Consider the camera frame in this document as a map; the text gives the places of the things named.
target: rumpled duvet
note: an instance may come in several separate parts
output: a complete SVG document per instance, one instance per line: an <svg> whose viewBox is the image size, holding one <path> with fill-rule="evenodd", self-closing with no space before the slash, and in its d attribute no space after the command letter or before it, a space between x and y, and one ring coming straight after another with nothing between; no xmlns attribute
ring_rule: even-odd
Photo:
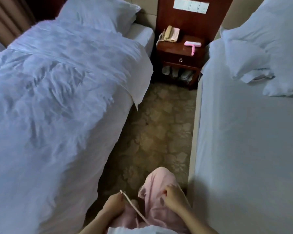
<svg viewBox="0 0 293 234"><path fill-rule="evenodd" d="M121 35L56 20L38 23L0 53L0 234L40 233L62 174L116 88L141 102L145 89L130 80L145 56ZM81 198L81 212L95 199ZM65 234L82 227L82 215L61 217L72 223Z"/></svg>

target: person's left hand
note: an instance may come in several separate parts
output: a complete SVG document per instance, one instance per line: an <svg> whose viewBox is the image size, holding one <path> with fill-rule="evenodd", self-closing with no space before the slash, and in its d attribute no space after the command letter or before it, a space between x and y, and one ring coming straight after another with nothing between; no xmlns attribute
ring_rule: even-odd
<svg viewBox="0 0 293 234"><path fill-rule="evenodd" d="M124 196L119 192L111 195L105 202L102 212L110 215L111 218L115 218L125 210Z"/></svg>

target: pink pants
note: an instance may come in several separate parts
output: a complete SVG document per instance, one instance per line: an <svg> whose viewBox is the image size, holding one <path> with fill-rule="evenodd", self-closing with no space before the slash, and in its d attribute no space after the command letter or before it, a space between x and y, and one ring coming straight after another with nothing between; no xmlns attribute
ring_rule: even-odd
<svg viewBox="0 0 293 234"><path fill-rule="evenodd" d="M167 185L178 185L174 174L166 168L155 169L141 187L138 196L145 201L145 218L155 226L171 229L178 233L190 233L182 219L164 205L163 190ZM114 219L110 227L137 228L137 213L130 204ZM145 222L138 227L145 227Z"/></svg>

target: beige headboard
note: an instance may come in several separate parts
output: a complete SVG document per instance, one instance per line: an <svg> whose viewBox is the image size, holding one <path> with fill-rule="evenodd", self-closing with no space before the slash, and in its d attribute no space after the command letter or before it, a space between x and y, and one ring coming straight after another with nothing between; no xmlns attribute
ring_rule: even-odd
<svg viewBox="0 0 293 234"><path fill-rule="evenodd" d="M136 22L144 26L155 29L156 15L157 15L157 3L158 0L125 0L127 2L136 4L142 9L137 14Z"/></svg>
<svg viewBox="0 0 293 234"><path fill-rule="evenodd" d="M264 0L233 0L222 26L225 29L233 29L241 26L249 19Z"/></svg>

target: carpet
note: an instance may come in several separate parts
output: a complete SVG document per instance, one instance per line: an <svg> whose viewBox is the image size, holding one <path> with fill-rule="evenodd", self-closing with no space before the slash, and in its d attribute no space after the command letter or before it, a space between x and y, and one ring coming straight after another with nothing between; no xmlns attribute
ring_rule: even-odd
<svg viewBox="0 0 293 234"><path fill-rule="evenodd" d="M186 189L196 93L175 85L150 84L139 110L133 106L129 112L104 167L98 199L88 210L85 224L120 189L136 198L145 178L157 167L170 170Z"/></svg>

